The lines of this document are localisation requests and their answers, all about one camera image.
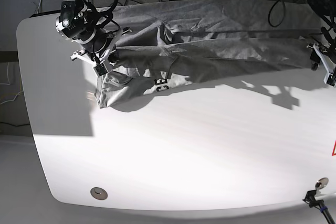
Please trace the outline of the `grey T-shirt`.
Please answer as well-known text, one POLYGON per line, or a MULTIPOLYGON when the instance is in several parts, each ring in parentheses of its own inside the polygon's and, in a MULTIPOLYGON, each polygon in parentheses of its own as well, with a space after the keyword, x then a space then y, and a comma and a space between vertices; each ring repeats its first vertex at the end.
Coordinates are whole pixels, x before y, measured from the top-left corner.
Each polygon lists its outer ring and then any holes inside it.
POLYGON ((189 0, 119 6, 114 19, 131 32, 118 61, 98 78, 100 108, 195 83, 310 66, 308 36, 320 18, 290 3, 283 23, 266 20, 270 1, 189 0))

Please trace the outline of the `red warning sticker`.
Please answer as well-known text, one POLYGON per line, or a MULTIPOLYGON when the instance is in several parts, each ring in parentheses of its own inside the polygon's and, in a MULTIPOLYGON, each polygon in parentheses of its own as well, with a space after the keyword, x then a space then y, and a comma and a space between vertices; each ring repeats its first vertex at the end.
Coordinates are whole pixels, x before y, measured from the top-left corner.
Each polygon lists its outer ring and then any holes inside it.
POLYGON ((331 156, 336 156, 336 141, 334 143, 334 146, 333 146, 333 150, 332 150, 332 154, 331 156))

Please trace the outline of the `silver disc near right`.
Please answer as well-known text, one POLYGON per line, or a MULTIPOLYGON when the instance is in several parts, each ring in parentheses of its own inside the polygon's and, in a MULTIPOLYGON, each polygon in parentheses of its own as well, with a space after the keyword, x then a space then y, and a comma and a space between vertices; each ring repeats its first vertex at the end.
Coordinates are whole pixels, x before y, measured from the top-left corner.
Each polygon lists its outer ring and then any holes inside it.
POLYGON ((328 183, 329 183, 329 179, 327 177, 323 177, 316 182, 315 189, 316 190, 321 190, 321 189, 325 188, 328 183))

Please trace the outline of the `silver disc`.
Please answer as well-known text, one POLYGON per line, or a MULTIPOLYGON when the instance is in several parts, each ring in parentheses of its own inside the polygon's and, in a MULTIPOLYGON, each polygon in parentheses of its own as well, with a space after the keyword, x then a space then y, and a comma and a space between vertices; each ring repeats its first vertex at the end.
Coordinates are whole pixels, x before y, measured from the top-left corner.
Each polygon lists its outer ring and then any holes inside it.
POLYGON ((90 194, 93 198, 97 200, 106 200, 108 198, 108 193, 100 187, 92 188, 90 190, 90 194))
POLYGON ((328 183, 329 183, 329 179, 327 177, 323 177, 316 182, 315 189, 316 190, 321 190, 321 189, 325 188, 328 183))

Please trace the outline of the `silver disc near left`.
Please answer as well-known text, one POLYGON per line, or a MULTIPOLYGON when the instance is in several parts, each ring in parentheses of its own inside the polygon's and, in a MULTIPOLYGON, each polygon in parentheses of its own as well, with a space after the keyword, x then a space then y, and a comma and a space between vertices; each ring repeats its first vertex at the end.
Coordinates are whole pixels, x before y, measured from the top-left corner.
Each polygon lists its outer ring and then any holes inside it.
POLYGON ((100 187, 92 188, 90 190, 90 194, 93 198, 97 200, 106 200, 108 198, 108 193, 100 187))

